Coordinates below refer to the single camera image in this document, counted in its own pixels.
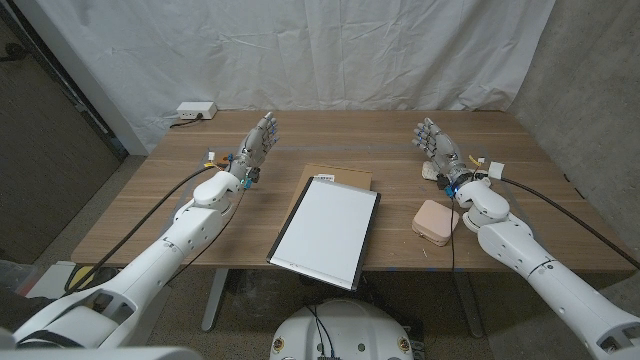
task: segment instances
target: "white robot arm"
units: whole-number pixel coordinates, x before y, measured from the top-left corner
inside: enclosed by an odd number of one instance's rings
[[[18,347],[115,348],[131,338],[142,313],[180,264],[215,240],[234,209],[228,194],[256,182],[266,154],[277,141],[268,113],[243,140],[226,171],[196,187],[172,226],[116,277],[63,297],[14,333]]]
[[[571,328],[595,359],[640,355],[640,319],[622,311],[584,282],[533,238],[529,226],[509,212],[509,203],[460,161],[455,143],[430,119],[418,124],[413,144],[449,180],[468,212],[464,224],[482,249],[520,274]]]

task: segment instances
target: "black cable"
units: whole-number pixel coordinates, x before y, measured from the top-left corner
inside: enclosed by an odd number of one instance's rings
[[[311,311],[311,313],[313,314],[313,317],[316,318],[316,327],[318,328],[318,334],[320,335],[320,346],[322,347],[320,349],[320,355],[324,356],[324,341],[322,341],[322,331],[320,331],[320,323],[318,322],[318,317],[316,316],[316,313],[313,312],[309,306],[305,305],[305,307],[309,309],[309,311]]]
[[[335,357],[336,353],[333,351],[333,342],[331,342],[331,336],[329,336],[329,332],[327,331],[327,328],[324,327],[324,324],[322,323],[322,320],[320,320],[320,318],[318,317],[318,313],[314,312],[313,310],[311,310],[310,307],[307,306],[307,309],[309,309],[309,311],[311,311],[311,313],[313,314],[313,316],[316,317],[316,320],[320,323],[320,326],[322,326],[322,329],[324,330],[324,333],[327,334],[327,339],[329,339],[329,346],[331,347],[331,357]]]
[[[609,240],[606,237],[604,237],[602,234],[597,232],[594,228],[589,226],[587,223],[585,223],[584,221],[580,220],[577,216],[573,215],[569,210],[563,208],[562,206],[558,205],[555,201],[549,199],[548,197],[542,195],[541,193],[533,190],[530,187],[522,185],[522,184],[520,184],[520,183],[518,183],[516,181],[509,180],[507,178],[501,178],[500,180],[506,182],[507,184],[511,184],[511,185],[517,186],[517,187],[519,187],[519,188],[521,188],[523,190],[526,190],[526,191],[532,193],[533,195],[541,198],[542,200],[548,202],[551,206],[553,206],[554,208],[560,210],[563,214],[565,214],[568,217],[570,217],[571,220],[577,222],[578,224],[580,224],[580,226],[582,226],[583,228],[587,229],[587,231],[589,231],[590,233],[595,235],[595,237],[600,239],[600,241],[605,243],[605,245],[607,245],[608,247],[613,249],[613,251],[617,252],[620,256],[625,258],[628,262],[630,262],[633,266],[635,266],[637,269],[640,270],[640,262],[638,262],[636,259],[634,259],[631,255],[629,255],[626,252],[624,252],[624,250],[620,249],[616,244],[612,243],[611,240]]]
[[[104,265],[104,263],[109,260],[109,258],[111,256],[113,256],[113,254],[116,253],[116,251],[118,251],[118,249],[120,249],[122,247],[122,245],[124,245],[132,236],[133,234],[135,234],[136,231],[138,231],[138,229],[142,226],[142,224],[145,223],[145,221],[147,221],[147,219],[149,219],[149,217],[156,211],[158,210],[158,208],[169,198],[169,196],[171,196],[176,190],[178,190],[182,185],[184,185],[187,181],[193,179],[194,177],[200,175],[201,173],[207,171],[207,170],[211,170],[211,169],[215,169],[214,166],[212,167],[205,167],[202,168],[196,172],[194,172],[193,174],[187,176],[186,178],[184,178],[182,181],[180,181],[178,183],[178,185],[174,186],[173,189],[171,189],[162,199],[160,199],[160,201],[158,201],[158,203],[156,204],[156,206],[154,206],[151,210],[149,210],[149,212],[140,220],[138,221],[138,223],[136,224],[136,226],[133,227],[133,229],[131,229],[131,231],[129,231],[129,233],[122,238],[122,240],[120,240],[120,242],[118,242],[116,244],[116,246],[114,246],[111,250],[109,250],[109,252],[102,257],[102,259],[100,259],[100,261],[98,261],[98,263],[96,263],[95,265],[93,265],[93,267],[91,268],[91,270],[89,270],[89,272],[87,272],[80,280],[78,280],[78,282],[75,283],[75,285],[73,285],[71,288],[69,288],[69,290],[67,290],[64,295],[62,295],[62,297],[65,297],[69,294],[74,293],[76,290],[78,290],[78,288],[80,286],[82,286],[82,284],[85,283],[85,281],[87,281],[87,279],[89,279],[89,277],[91,277],[91,275],[93,275],[102,265]]]
[[[200,119],[202,119],[202,113],[198,113],[198,115],[196,115],[195,119],[189,120],[189,121],[184,122],[184,123],[173,124],[173,125],[169,126],[169,129],[173,129],[174,127],[178,127],[178,126],[184,126],[184,125],[193,124],[194,122],[196,122],[196,121],[198,121]]]
[[[240,195],[240,199],[238,200],[238,204],[236,204],[236,210],[233,212],[233,214],[231,214],[231,217],[229,217],[229,221],[227,221],[226,224],[224,224],[224,226],[222,227],[222,229],[220,229],[220,232],[218,233],[218,235],[216,235],[215,238],[213,238],[213,240],[211,240],[211,242],[209,243],[209,245],[207,245],[204,249],[202,249],[202,251],[200,251],[200,253],[198,255],[196,255],[196,257],[194,257],[191,261],[189,261],[189,263],[187,265],[185,265],[182,269],[180,269],[180,271],[178,271],[175,275],[173,275],[169,281],[167,281],[167,283],[165,285],[169,285],[173,279],[177,278],[178,275],[180,275],[183,271],[185,271],[189,266],[191,266],[191,264],[193,264],[194,261],[196,261],[200,255],[202,255],[205,251],[207,251],[207,249],[211,246],[211,244],[213,244],[217,239],[218,236],[220,236],[220,234],[222,234],[222,232],[224,231],[224,229],[227,227],[227,225],[229,225],[229,223],[231,222],[231,219],[233,219],[233,216],[236,214],[236,211],[238,210],[237,207],[240,205],[240,202],[242,201],[242,198],[244,197],[244,191],[242,192],[242,195]]]
[[[453,246],[453,215],[455,213],[455,211],[453,210],[455,208],[455,202],[453,200],[453,198],[451,198],[451,274],[453,275],[453,272],[456,270],[455,268],[455,264],[456,264],[456,249]]]
[[[476,172],[478,172],[478,169],[480,169],[480,165],[476,166],[476,169],[473,170],[473,175],[471,175],[471,181],[476,181]]]

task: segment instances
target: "table leg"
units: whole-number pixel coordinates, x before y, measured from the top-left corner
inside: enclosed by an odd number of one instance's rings
[[[220,305],[222,304],[222,293],[224,292],[224,284],[227,281],[228,274],[229,269],[216,269],[211,291],[209,292],[207,308],[204,310],[204,316],[202,317],[203,331],[213,330],[218,310],[220,310]]]
[[[464,309],[464,314],[467,318],[469,331],[473,337],[481,338],[484,336],[484,328],[482,327],[480,310],[478,310],[478,303],[473,293],[469,274],[466,272],[454,272],[453,278],[456,284],[456,291],[462,303],[462,308]]]

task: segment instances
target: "door frame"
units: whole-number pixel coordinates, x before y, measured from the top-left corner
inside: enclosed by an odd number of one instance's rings
[[[6,3],[9,9],[0,3],[0,19],[7,24],[11,32],[20,40],[40,67],[60,86],[67,99],[69,99],[74,108],[82,115],[82,118],[98,135],[111,153],[118,161],[123,162],[129,155],[129,152],[51,52],[49,47],[44,43],[18,6],[16,6],[13,0],[6,0]]]

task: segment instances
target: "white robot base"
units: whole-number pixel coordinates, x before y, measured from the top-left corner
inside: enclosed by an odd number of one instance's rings
[[[413,359],[409,338],[402,326],[373,305],[336,299],[316,308],[312,306],[311,310],[322,324],[316,324],[316,317],[308,308],[298,310],[276,331],[271,360],[323,358],[320,332],[327,359],[331,356],[336,359]]]

